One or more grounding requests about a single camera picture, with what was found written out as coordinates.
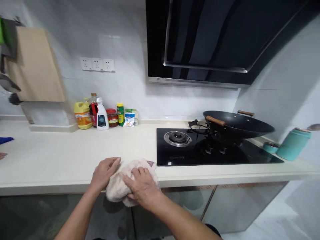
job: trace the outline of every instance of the cutting board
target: cutting board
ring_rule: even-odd
[[[6,58],[6,70],[21,89],[20,100],[65,102],[61,73],[45,30],[17,27],[17,36],[17,58]]]

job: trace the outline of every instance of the range hood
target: range hood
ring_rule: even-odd
[[[146,0],[150,83],[249,87],[316,0]]]

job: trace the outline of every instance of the power socket panel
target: power socket panel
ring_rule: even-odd
[[[92,70],[91,58],[81,57],[80,58],[81,69],[90,71]]]
[[[105,72],[115,72],[114,61],[112,59],[104,59],[103,60],[103,70]]]
[[[91,58],[92,70],[103,71],[103,62],[101,58]]]

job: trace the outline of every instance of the person's left hand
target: person's left hand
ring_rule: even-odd
[[[110,177],[117,171],[120,162],[120,157],[106,158],[101,161],[94,170],[88,191],[100,194],[108,185]]]
[[[7,153],[0,153],[0,160],[3,159],[7,155],[8,155]]]

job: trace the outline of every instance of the red jar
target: red jar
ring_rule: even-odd
[[[107,111],[107,116],[108,116],[109,127],[118,126],[119,125],[118,113],[116,112],[116,110],[113,108],[108,108],[108,109],[106,109],[106,111]]]

